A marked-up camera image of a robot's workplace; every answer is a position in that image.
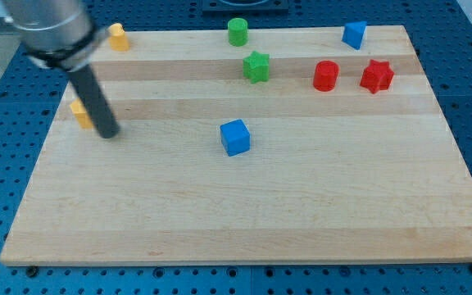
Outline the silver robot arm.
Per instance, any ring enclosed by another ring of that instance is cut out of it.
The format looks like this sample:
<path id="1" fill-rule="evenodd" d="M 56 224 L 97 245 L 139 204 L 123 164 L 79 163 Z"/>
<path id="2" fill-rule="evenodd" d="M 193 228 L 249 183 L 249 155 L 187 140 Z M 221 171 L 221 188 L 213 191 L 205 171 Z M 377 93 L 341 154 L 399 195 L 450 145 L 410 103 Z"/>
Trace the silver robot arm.
<path id="1" fill-rule="evenodd" d="M 29 58 L 41 68 L 79 70 L 108 37 L 81 0 L 2 0 L 2 4 L 6 22 L 19 32 Z"/>

